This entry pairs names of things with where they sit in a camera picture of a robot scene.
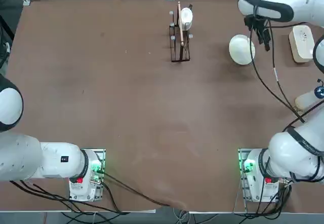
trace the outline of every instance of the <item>wooden stick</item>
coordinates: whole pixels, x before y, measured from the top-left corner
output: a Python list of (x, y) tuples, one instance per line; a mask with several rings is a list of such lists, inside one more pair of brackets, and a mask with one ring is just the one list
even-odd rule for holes
[(181, 46), (184, 46), (184, 42), (183, 42), (183, 31), (182, 31), (182, 22), (181, 22), (181, 6), (180, 6), (180, 1), (178, 2), (178, 13), (179, 13), (180, 41), (181, 41)]

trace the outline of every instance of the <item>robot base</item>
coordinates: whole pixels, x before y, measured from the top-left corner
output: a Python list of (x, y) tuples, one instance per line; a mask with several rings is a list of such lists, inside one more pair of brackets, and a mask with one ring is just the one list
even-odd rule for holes
[(88, 155), (89, 164), (84, 178), (77, 179), (77, 182), (71, 182), (69, 179), (69, 198), (77, 201), (100, 201), (102, 199), (103, 174), (97, 173), (97, 170), (104, 171), (106, 150), (105, 149), (83, 149)]
[[(243, 197), (247, 201), (259, 202), (262, 192), (264, 177), (260, 172), (258, 158), (262, 149), (243, 149), (238, 150), (239, 165), (241, 171), (241, 184)], [(270, 202), (273, 196), (278, 192), (279, 181), (270, 182), (271, 179), (265, 179), (261, 202)]]

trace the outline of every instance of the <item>white cup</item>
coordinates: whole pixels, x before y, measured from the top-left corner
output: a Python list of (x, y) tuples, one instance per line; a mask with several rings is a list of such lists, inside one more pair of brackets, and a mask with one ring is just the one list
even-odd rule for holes
[(183, 30), (189, 30), (192, 25), (192, 11), (189, 8), (183, 8), (181, 10), (181, 23)]

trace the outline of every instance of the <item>table surface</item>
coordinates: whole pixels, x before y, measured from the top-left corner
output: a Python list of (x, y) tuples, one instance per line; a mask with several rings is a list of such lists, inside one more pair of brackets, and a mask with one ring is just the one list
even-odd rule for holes
[[(179, 64), (170, 63), (168, 32), (177, 1), (193, 4), (194, 16), (191, 61)], [(317, 40), (322, 29), (311, 28)], [(274, 31), (275, 61), (293, 101), (322, 74), (312, 62), (294, 63), (290, 30)], [(14, 131), (106, 148), (106, 171), (151, 198), (186, 210), (231, 212), (237, 149), (267, 147), (294, 119), (252, 66), (232, 62), (228, 44), (236, 34), (249, 34), (237, 0), (33, 0), (23, 9), (10, 56), (8, 78), (25, 102)], [(255, 44), (260, 74), (278, 93), (271, 52)], [(67, 193), (66, 179), (36, 182)], [(111, 189), (122, 210), (157, 207)], [(322, 189), (295, 184), (285, 211), (324, 213)], [(7, 182), (0, 193), (6, 199), (0, 210), (65, 209)], [(106, 194), (98, 204), (112, 208)], [(241, 191), (236, 210), (244, 211)]]

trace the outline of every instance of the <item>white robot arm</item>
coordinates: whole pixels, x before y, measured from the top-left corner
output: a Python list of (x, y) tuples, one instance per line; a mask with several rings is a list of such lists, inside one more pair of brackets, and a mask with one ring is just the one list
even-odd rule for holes
[(324, 25), (324, 0), (238, 0), (238, 8), (245, 16), (256, 15), (278, 22), (309, 22)]
[[(238, 8), (245, 16), (318, 26), (324, 26), (323, 7), (324, 0), (238, 0)], [(275, 134), (268, 149), (254, 149), (249, 153), (244, 169), (252, 201), (260, 201), (265, 178), (267, 186), (262, 197), (265, 202), (277, 193), (278, 178), (324, 182), (323, 122), (324, 109), (302, 126)]]
[(80, 150), (71, 143), (39, 142), (31, 136), (5, 132), (19, 122), (23, 106), (19, 89), (0, 75), (0, 181), (69, 178), (70, 198), (100, 200), (103, 176), (97, 170), (103, 170), (104, 150)]

